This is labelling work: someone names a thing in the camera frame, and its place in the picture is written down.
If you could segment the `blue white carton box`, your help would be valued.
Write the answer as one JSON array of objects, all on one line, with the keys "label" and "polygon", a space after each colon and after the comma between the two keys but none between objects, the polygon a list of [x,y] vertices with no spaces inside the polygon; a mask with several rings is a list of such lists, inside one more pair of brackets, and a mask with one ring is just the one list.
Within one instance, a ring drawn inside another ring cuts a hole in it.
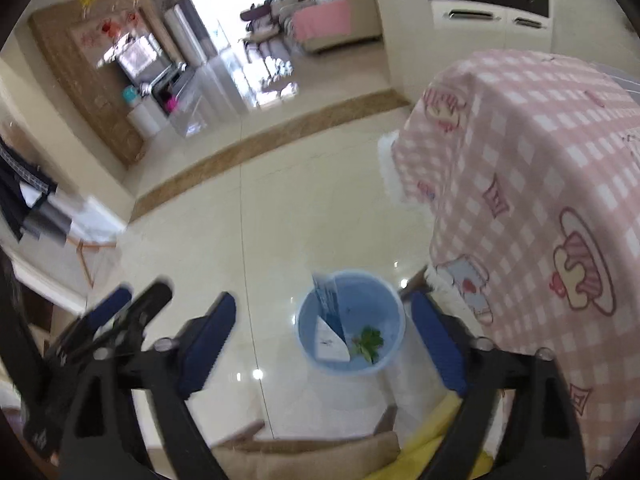
[{"label": "blue white carton box", "polygon": [[314,274],[314,296],[318,302],[316,327],[314,328],[314,353],[319,361],[346,363],[350,352],[341,319],[337,299],[337,287],[333,278]]}]

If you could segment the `blue plastic trash bucket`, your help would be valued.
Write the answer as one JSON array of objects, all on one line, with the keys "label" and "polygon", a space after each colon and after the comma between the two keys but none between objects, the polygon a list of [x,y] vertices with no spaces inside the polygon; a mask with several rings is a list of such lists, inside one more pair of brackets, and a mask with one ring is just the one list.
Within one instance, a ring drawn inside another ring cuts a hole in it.
[{"label": "blue plastic trash bucket", "polygon": [[346,363],[319,361],[314,353],[314,328],[318,302],[314,286],[299,303],[295,330],[300,350],[318,370],[337,376],[364,376],[380,372],[396,356],[406,331],[406,315],[398,292],[378,276],[366,271],[344,270],[328,275],[337,287],[337,299],[349,352],[352,338],[364,326],[381,331],[385,340],[380,359],[370,365],[363,358],[350,356]]}]

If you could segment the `yellow garment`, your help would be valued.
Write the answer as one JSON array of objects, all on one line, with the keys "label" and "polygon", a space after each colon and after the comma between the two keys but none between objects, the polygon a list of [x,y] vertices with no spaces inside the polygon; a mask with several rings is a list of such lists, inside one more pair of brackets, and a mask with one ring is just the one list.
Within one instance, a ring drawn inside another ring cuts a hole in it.
[{"label": "yellow garment", "polygon": [[401,449],[396,460],[366,480],[416,480],[431,463],[460,410],[462,399],[449,391]]}]

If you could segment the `white cylindrical bin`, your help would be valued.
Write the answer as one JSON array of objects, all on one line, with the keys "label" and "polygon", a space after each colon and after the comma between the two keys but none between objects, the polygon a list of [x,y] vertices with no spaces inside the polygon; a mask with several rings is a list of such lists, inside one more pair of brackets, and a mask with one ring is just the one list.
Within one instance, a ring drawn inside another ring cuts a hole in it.
[{"label": "white cylindrical bin", "polygon": [[165,127],[165,116],[153,100],[141,101],[127,118],[145,140],[153,139]]}]

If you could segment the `tv stand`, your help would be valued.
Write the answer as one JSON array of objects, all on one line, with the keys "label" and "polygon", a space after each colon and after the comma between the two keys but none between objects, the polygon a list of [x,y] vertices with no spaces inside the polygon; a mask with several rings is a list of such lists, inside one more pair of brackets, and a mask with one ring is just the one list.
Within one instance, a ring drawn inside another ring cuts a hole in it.
[{"label": "tv stand", "polygon": [[180,94],[194,78],[196,70],[186,63],[171,64],[151,84],[151,96],[169,116],[179,104]]}]

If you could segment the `dark wooden chair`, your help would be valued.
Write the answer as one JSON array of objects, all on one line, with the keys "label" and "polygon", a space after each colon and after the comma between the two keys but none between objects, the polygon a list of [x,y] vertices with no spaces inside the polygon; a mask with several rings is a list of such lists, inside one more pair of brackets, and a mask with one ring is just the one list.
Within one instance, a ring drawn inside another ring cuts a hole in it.
[{"label": "dark wooden chair", "polygon": [[250,50],[255,50],[262,58],[262,46],[267,47],[271,53],[271,43],[278,40],[287,54],[291,49],[285,39],[284,28],[273,14],[272,5],[265,2],[260,6],[251,6],[240,13],[240,20],[245,24],[245,36],[242,45],[246,56],[250,56]]}]

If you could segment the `purple grid tablecloth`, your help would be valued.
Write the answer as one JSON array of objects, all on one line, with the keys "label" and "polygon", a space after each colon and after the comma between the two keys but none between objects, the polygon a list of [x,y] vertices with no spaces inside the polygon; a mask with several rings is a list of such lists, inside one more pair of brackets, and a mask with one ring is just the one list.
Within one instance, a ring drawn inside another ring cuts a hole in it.
[{"label": "purple grid tablecloth", "polygon": [[619,70],[618,68],[611,67],[604,64],[596,64],[598,70],[600,72],[607,74],[612,79],[614,79],[619,86],[621,86],[636,102],[639,102],[640,96],[640,80],[638,77],[629,75],[625,73],[623,70]]}]

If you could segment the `pink blanket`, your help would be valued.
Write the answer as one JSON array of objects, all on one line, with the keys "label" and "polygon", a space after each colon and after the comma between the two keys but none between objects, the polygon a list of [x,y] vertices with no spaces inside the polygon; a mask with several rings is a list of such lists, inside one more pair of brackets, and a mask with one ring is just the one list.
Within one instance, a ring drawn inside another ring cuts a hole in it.
[{"label": "pink blanket", "polygon": [[352,33],[352,12],[347,0],[307,6],[291,16],[294,38],[299,42]]}]

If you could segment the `white sideboard cabinet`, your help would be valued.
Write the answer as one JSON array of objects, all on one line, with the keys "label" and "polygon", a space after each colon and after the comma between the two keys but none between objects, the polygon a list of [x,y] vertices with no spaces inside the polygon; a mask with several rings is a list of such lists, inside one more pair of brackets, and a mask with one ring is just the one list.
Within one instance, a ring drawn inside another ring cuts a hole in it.
[{"label": "white sideboard cabinet", "polygon": [[552,0],[378,0],[392,87],[410,101],[475,51],[549,52]]}]

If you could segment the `beige sofa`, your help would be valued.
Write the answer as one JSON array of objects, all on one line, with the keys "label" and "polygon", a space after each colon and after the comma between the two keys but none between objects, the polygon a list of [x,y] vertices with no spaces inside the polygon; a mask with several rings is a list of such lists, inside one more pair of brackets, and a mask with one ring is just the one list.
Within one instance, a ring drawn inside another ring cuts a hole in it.
[{"label": "beige sofa", "polygon": [[285,35],[305,53],[360,41],[379,40],[382,22],[376,0],[305,0],[278,13]]}]

